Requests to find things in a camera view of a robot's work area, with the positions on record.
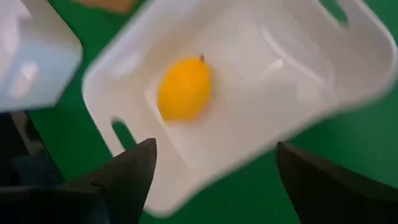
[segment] white container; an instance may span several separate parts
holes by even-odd
[[[47,0],[0,0],[0,112],[54,105],[80,60]]]
[[[114,156],[124,150],[114,120],[137,142],[156,138],[149,212],[170,215],[276,141],[392,86],[394,39],[362,1],[338,2],[347,26],[316,0],[157,0],[126,25],[87,71],[83,96]],[[164,123],[159,80],[178,59],[200,54],[214,70],[208,113]]]

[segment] lemon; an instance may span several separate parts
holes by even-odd
[[[203,57],[179,60],[160,83],[157,106],[165,121],[197,119],[211,99],[210,66]]]

